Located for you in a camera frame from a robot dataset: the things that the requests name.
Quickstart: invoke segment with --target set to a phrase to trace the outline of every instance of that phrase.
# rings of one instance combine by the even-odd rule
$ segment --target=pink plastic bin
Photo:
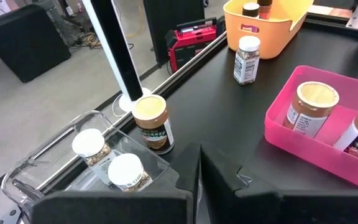
[[[326,83],[339,93],[339,103],[314,139],[282,126],[299,84]],[[358,158],[333,144],[358,115],[358,80],[308,66],[296,67],[266,112],[265,138],[270,143],[358,185]]]

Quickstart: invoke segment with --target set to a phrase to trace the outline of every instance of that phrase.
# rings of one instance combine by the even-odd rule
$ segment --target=white cap
[[[254,36],[243,36],[239,41],[239,48],[246,52],[254,52],[259,50],[260,39]]]
[[[125,153],[115,157],[109,166],[110,181],[120,188],[136,185],[142,178],[143,165],[137,155]]]
[[[90,128],[78,133],[71,147],[81,157],[97,154],[104,146],[104,137],[98,129]]]
[[[248,2],[248,3],[243,4],[242,8],[245,10],[253,11],[253,10],[259,9],[259,4],[255,3],[255,2]]]

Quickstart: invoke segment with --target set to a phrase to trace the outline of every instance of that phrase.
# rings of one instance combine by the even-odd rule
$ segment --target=jar label
[[[117,187],[119,187],[121,189],[133,187],[141,180],[142,176],[143,176],[143,172],[140,173],[131,183],[123,184],[123,185],[117,185]]]
[[[327,116],[322,118],[314,118],[305,114],[300,114],[293,127],[293,130],[314,138],[326,120]]]
[[[139,128],[149,149],[153,151],[165,151],[173,145],[173,134],[169,118],[157,128]]]
[[[236,54],[236,61],[234,63],[234,78],[239,83],[255,81],[258,65],[259,57],[244,60],[240,57],[240,55]]]
[[[335,143],[334,147],[358,157],[358,129],[354,121]]]
[[[101,159],[98,163],[90,166],[91,170],[107,185],[111,185],[111,181],[108,176],[108,170],[111,161],[116,157],[114,151],[111,150],[110,154]]]
[[[296,119],[298,118],[298,112],[292,107],[292,104],[290,105],[290,108],[288,109],[287,113],[287,119],[291,124],[295,124]]]

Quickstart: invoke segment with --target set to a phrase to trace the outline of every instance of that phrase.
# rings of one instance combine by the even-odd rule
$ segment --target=black table
[[[263,60],[255,83],[233,78],[235,53],[216,44],[198,71],[167,82],[156,91],[167,99],[175,137],[172,161],[190,142],[212,142],[231,159],[280,189],[329,190],[358,187],[309,164],[264,138],[265,112],[299,65],[358,78],[358,39],[302,28],[275,59]],[[142,142],[137,128],[130,135]]]

